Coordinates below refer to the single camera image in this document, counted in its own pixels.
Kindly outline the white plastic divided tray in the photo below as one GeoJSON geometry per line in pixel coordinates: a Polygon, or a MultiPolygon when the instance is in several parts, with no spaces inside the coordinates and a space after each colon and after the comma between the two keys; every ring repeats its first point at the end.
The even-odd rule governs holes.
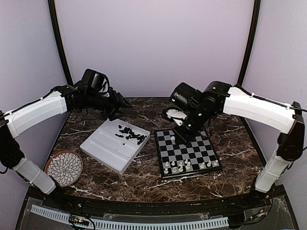
{"type": "Polygon", "coordinates": [[[81,145],[81,150],[104,166],[122,175],[150,138],[150,131],[120,119],[106,120],[81,145]],[[130,127],[134,132],[146,135],[145,141],[136,143],[115,136],[118,125],[130,127]]]}

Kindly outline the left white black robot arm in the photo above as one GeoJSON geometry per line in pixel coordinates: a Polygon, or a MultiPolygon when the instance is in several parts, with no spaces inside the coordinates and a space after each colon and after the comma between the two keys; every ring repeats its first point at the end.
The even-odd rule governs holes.
{"type": "Polygon", "coordinates": [[[56,86],[44,97],[0,114],[0,162],[49,195],[57,209],[63,209],[68,204],[67,197],[58,191],[60,187],[54,179],[25,156],[16,138],[49,118],[75,109],[95,109],[112,121],[123,116],[121,108],[129,107],[131,104],[110,86],[105,74],[86,69],[74,85],[56,86]]]}

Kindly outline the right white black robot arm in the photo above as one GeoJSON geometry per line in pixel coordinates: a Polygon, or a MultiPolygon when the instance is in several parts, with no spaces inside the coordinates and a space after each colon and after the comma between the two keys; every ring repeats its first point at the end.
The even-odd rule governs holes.
{"type": "Polygon", "coordinates": [[[257,176],[253,191],[245,204],[255,208],[286,168],[302,156],[305,122],[300,104],[281,103],[243,89],[239,84],[213,81],[203,91],[180,83],[169,98],[175,108],[163,111],[166,119],[176,123],[175,141],[186,144],[200,134],[204,124],[219,114],[236,115],[268,125],[280,131],[277,147],[257,176]]]}

